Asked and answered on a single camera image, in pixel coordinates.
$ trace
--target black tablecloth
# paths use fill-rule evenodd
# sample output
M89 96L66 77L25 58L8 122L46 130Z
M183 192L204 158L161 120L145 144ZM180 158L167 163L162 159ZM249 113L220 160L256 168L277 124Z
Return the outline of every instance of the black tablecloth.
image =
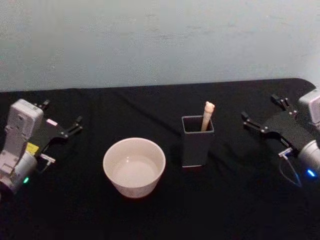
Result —
M220 82L0 94L0 116L23 98L51 100L46 117L84 131L47 154L57 159L11 202L0 206L1 239L305 239L319 238L317 184L298 188L279 174L284 147L243 129L241 112L264 122L281 111L271 94L292 103L315 87L302 79ZM216 105L206 166L182 169L182 116ZM1 142L5 135L1 130ZM115 142L141 137L164 151L155 190L131 200L106 178L102 162Z

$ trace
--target pen holder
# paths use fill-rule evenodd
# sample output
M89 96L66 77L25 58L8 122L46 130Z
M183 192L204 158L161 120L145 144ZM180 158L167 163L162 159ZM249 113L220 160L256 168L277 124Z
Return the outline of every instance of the pen holder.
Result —
M206 131L201 131L203 118L202 115L182 117L183 168L202 166L207 162L210 142L215 130L210 119Z

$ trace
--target yellow label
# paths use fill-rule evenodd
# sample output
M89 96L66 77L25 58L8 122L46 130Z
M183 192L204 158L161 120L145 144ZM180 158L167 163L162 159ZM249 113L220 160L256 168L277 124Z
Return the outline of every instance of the yellow label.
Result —
M26 150L31 154L31 155L35 155L36 152L38 151L39 147L28 142L27 146L26 146Z

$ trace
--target white bowl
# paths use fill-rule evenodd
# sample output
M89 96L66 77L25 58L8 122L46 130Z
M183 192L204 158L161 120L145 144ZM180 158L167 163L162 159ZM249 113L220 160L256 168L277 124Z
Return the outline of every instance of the white bowl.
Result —
M153 141L127 138L112 145L103 158L103 170L115 188L128 198L150 194L164 172L166 157Z

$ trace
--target gray wall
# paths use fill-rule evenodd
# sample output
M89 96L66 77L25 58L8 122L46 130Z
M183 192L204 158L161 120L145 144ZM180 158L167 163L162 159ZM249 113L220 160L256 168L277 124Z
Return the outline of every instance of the gray wall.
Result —
M318 0L1 0L1 91L305 78Z

